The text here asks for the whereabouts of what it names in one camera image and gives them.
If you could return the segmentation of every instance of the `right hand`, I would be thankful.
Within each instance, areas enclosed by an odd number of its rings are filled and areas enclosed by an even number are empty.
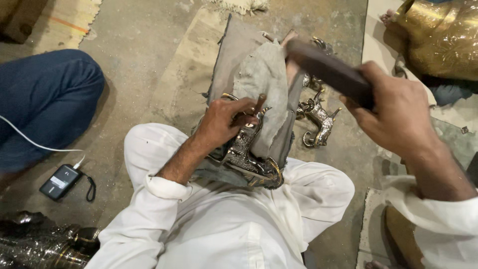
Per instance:
[[[236,136],[241,127],[251,123],[257,124],[257,118],[251,115],[240,115],[233,121],[236,114],[246,112],[252,114],[257,100],[245,97],[238,101],[217,99],[211,102],[201,124],[192,139],[200,145],[201,151],[209,154],[216,147],[222,146]]]
[[[419,82],[387,76],[374,62],[362,65],[361,71],[373,86],[376,114],[344,96],[340,100],[375,143],[404,159],[441,144]]]

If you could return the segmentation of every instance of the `silver animal figurine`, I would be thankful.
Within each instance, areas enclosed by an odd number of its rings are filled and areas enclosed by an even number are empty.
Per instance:
[[[322,49],[327,55],[332,55],[334,54],[334,49],[331,44],[326,43],[324,40],[313,36],[312,37],[312,42],[317,45],[320,49]],[[309,74],[305,74],[304,80],[303,80],[303,86],[304,87],[309,87],[313,90],[321,90],[321,85],[324,83],[321,79],[318,79],[315,76],[310,77]]]
[[[222,97],[238,100],[235,96],[227,93],[224,93]],[[280,187],[284,182],[279,166],[271,157],[264,160],[255,157],[250,152],[250,146],[262,128],[264,114],[271,109],[271,107],[266,107],[260,110],[261,107],[262,105],[255,108],[257,110],[255,111],[255,117],[259,123],[243,126],[238,135],[223,146],[222,158],[216,158],[212,154],[209,154],[208,157],[221,165],[226,164],[242,172],[249,180],[248,186],[262,186],[273,190]]]
[[[329,116],[320,104],[320,102],[325,101],[324,99],[319,98],[319,95],[322,92],[324,92],[324,89],[321,89],[313,99],[309,98],[307,101],[299,103],[299,107],[297,108],[296,119],[299,120],[307,117],[319,128],[315,138],[306,138],[308,135],[311,135],[311,132],[306,132],[304,134],[302,141],[306,147],[317,148],[319,146],[327,145],[327,139],[332,132],[335,116],[340,110],[342,110],[342,108],[338,108]]]

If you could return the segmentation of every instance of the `label sticker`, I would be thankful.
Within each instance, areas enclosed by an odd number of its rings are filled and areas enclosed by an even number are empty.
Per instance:
[[[52,178],[50,179],[53,184],[55,184],[56,186],[60,187],[60,189],[63,189],[66,185],[66,183],[64,181],[61,181],[59,180],[57,177],[55,176],[52,176]]]

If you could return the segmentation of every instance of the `white cable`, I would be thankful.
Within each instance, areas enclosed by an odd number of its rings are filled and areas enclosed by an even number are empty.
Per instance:
[[[26,135],[24,135],[20,130],[18,130],[17,127],[15,127],[9,120],[5,119],[2,115],[0,115],[0,119],[4,120],[6,123],[8,123],[13,129],[15,129],[15,131],[17,131],[20,135],[22,135],[23,138],[25,138],[28,142],[32,143],[33,145],[35,145],[39,148],[47,149],[47,150],[51,150],[51,151],[83,151],[82,149],[54,149],[54,148],[49,148],[49,147],[39,145],[39,144],[33,142],[31,139],[29,139]],[[75,164],[75,166],[74,166],[75,169],[80,166],[83,159],[81,159],[81,161],[79,163]]]
[[[73,166],[73,169],[76,169],[80,166],[81,162],[85,159],[85,156],[86,156],[86,154],[83,155],[83,158],[81,159],[81,161],[79,161],[77,164],[75,164],[75,166]]]

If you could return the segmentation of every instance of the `work surface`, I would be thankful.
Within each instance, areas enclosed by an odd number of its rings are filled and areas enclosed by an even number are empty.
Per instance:
[[[295,28],[301,35],[321,37],[332,44],[339,58],[356,66],[360,63],[366,2],[273,0],[268,12],[242,18],[278,36]],[[94,203],[86,202],[89,184],[85,178],[60,203],[38,192],[60,165],[74,164],[82,157],[55,153],[12,184],[2,197],[2,211],[41,211],[59,224],[105,227],[128,205],[132,186],[123,156],[128,130],[139,123],[158,122],[189,134],[204,112],[205,99],[199,93],[209,87],[217,55],[213,52],[218,49],[228,12],[198,18],[202,4],[198,0],[144,0],[141,4],[116,0],[101,5],[91,25],[97,37],[84,40],[80,49],[102,67],[108,87],[90,128],[72,145],[86,150],[82,169],[95,179],[97,198]],[[313,95],[313,91],[305,91],[302,100]],[[342,106],[331,90],[324,98],[323,106],[329,112]],[[434,124],[467,167],[477,150],[476,135],[462,135],[459,128],[443,122]],[[314,130],[306,120],[297,121],[296,137],[309,129]],[[375,145],[346,109],[338,114],[326,147],[307,149],[296,139],[290,157],[329,164],[354,182],[356,194],[342,221],[309,247],[319,268],[354,268],[367,187],[380,189],[379,177],[405,173],[400,159]]]

